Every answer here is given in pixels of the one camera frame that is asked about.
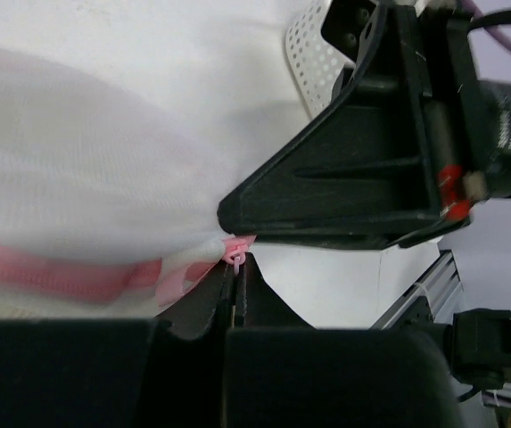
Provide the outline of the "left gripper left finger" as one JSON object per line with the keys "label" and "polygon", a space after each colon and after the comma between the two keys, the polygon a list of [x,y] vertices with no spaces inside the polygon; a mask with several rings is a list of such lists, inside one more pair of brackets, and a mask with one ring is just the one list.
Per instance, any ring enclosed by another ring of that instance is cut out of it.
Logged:
{"label": "left gripper left finger", "polygon": [[181,341],[221,334],[232,324],[233,268],[219,262],[186,296],[157,316],[158,327]]}

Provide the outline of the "white mesh laundry bag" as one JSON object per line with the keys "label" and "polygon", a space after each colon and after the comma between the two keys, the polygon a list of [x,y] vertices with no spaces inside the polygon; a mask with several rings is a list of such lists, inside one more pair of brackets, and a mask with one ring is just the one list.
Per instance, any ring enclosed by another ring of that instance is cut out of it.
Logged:
{"label": "white mesh laundry bag", "polygon": [[251,235],[224,232],[228,158],[161,109],[0,48],[0,318],[154,317]]}

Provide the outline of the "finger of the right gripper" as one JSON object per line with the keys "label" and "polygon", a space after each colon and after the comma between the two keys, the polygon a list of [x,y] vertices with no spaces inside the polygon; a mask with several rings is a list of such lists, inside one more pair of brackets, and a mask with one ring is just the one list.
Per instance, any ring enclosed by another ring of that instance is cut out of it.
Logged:
{"label": "finger of the right gripper", "polygon": [[462,170],[438,136],[411,6],[376,6],[352,73],[291,142],[218,205],[220,226],[265,243],[408,248],[469,225]]}

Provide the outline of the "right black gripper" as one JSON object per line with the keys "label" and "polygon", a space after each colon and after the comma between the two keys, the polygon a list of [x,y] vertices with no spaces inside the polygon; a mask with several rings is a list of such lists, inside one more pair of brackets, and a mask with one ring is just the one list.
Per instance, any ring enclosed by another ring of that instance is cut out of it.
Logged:
{"label": "right black gripper", "polygon": [[511,199],[511,85],[477,77],[468,35],[511,25],[511,9],[477,15],[454,1],[421,11],[393,1],[333,1],[321,34],[349,59],[334,104],[373,96],[383,80],[406,85],[422,108],[441,181],[480,178],[484,196]]}

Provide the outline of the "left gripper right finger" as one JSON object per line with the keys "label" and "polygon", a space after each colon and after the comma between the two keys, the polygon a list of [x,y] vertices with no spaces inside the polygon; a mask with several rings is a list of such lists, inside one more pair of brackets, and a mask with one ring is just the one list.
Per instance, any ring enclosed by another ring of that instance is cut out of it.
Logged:
{"label": "left gripper right finger", "polygon": [[312,328],[270,287],[250,252],[235,277],[234,328]]}

